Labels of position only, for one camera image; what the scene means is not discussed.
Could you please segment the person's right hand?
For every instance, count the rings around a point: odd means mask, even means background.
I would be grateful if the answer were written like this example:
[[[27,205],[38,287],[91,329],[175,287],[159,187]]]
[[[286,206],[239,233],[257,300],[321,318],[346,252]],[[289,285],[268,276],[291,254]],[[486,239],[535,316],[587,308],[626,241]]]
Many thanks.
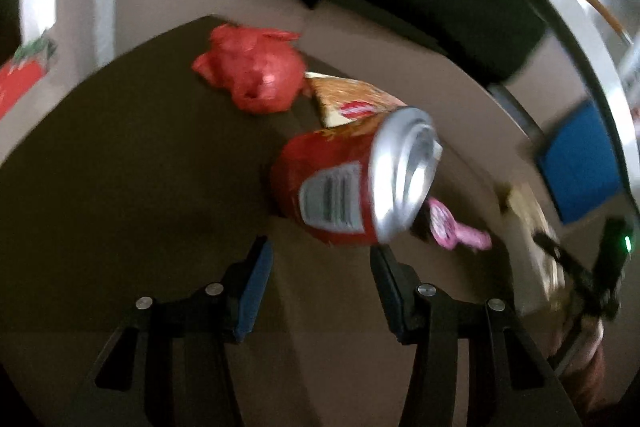
[[[579,416],[593,411],[600,400],[605,375],[603,337],[603,321],[589,315],[565,317],[553,336],[548,362]]]

